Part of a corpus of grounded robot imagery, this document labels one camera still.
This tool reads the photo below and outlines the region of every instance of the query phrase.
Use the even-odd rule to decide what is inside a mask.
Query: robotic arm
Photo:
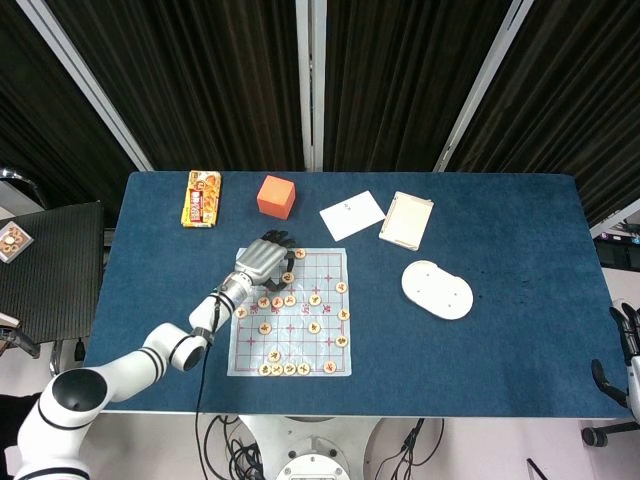
[[[591,374],[601,392],[621,407],[628,408],[635,420],[640,422],[640,312],[628,303],[617,307],[611,307],[609,313],[620,334],[620,345],[627,366],[628,390],[625,393],[609,383],[600,360],[591,361]]]
[[[235,269],[191,313],[191,334],[175,325],[156,327],[143,346],[106,365],[68,370],[51,382],[27,416],[18,435],[23,467],[17,480],[88,480],[89,469],[78,458],[91,423],[109,402],[121,402],[159,381],[168,365],[188,371],[213,343],[254,285],[284,288],[270,280],[283,259],[293,268],[294,246],[287,232],[270,231],[254,241]]]

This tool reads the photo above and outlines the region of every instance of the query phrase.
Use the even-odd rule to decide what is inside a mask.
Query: black chair
[[[3,168],[1,179],[23,182],[47,206],[23,174]],[[34,357],[40,343],[53,341],[50,370],[56,375],[62,342],[91,332],[102,283],[103,208],[99,202],[60,207],[0,220],[0,228],[11,221],[34,241],[10,264],[0,264],[0,312],[21,322],[2,332]]]

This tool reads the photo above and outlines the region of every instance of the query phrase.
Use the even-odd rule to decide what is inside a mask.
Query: chair wheel
[[[596,428],[583,428],[581,433],[582,441],[589,447],[606,447],[609,443],[607,434]]]

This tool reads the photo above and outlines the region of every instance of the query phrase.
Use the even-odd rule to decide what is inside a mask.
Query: white robotic arm
[[[121,402],[159,381],[168,365],[193,368],[254,285],[275,285],[270,275],[283,259],[293,267],[287,232],[270,231],[253,242],[236,261],[235,271],[191,313],[191,334],[175,325],[156,327],[143,346],[106,365],[68,370],[49,382],[18,435],[23,467],[16,480],[89,479],[78,458],[93,420],[109,402]]]

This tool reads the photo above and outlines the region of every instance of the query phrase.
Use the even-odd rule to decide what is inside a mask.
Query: white paper
[[[336,242],[384,220],[384,212],[369,190],[325,208],[320,216]]]

